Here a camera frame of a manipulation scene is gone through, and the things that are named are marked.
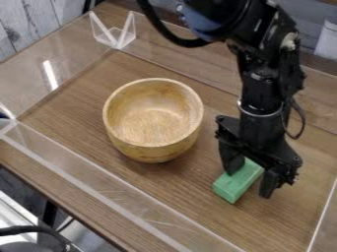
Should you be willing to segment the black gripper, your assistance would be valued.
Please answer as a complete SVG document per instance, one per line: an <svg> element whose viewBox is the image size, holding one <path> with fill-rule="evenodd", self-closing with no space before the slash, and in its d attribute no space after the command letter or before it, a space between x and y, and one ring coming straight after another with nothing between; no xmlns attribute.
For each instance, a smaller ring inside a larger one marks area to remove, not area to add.
<svg viewBox="0 0 337 252"><path fill-rule="evenodd" d="M269 199L278 187L295 184L302 158L286 137L293 140L301 137L302 131L293 135L287 126L291 110L298 115L302 115L302 110L293 99L282 101L271 110L246 105L242 99L237 106L238 118L215 117L222 167L231 176L243 166L245 159L253 160L263 168L259 196Z"/></svg>

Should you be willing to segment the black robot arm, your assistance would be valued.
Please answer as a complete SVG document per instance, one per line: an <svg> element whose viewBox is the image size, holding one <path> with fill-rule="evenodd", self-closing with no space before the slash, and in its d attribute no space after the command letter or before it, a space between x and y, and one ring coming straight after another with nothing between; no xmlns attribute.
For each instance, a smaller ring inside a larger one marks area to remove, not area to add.
<svg viewBox="0 0 337 252"><path fill-rule="evenodd" d="M224 173L251 159L263 168L259 196L294 184L302 159L287 143L294 95L303 89L295 21L271 0L180 0L178 12L191 32L223 41L237 58L242 91L239 116L215 118Z"/></svg>

